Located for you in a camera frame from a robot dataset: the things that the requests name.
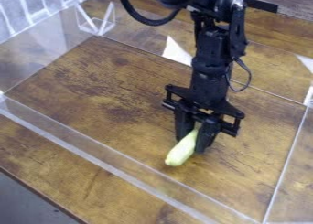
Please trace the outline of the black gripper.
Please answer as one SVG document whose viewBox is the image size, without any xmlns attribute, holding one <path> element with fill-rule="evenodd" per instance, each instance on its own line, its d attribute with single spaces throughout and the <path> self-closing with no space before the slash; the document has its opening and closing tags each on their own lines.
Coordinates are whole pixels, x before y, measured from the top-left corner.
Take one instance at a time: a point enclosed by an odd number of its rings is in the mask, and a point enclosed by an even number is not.
<svg viewBox="0 0 313 224">
<path fill-rule="evenodd" d="M 230 60 L 192 59 L 190 87 L 172 84 L 164 86 L 163 106 L 175 114 L 175 135 L 180 141 L 200 123 L 195 140 L 195 153 L 203 153 L 211 146 L 218 133 L 236 137 L 242 113 L 226 101 L 230 88 L 232 62 Z"/>
</svg>

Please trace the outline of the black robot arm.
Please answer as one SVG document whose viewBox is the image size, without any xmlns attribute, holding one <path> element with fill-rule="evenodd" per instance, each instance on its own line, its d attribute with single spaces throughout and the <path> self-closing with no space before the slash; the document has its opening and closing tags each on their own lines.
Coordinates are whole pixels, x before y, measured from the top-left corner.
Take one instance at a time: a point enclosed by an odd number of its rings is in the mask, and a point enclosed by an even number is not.
<svg viewBox="0 0 313 224">
<path fill-rule="evenodd" d="M 231 89 L 232 65 L 244 55 L 244 0 L 158 0 L 166 6 L 191 11 L 195 56 L 187 88 L 164 86 L 163 106 L 174 111 L 176 138 L 182 139 L 199 124 L 196 153 L 204 152 L 219 133 L 238 134 L 244 113 L 226 100 Z"/>
</svg>

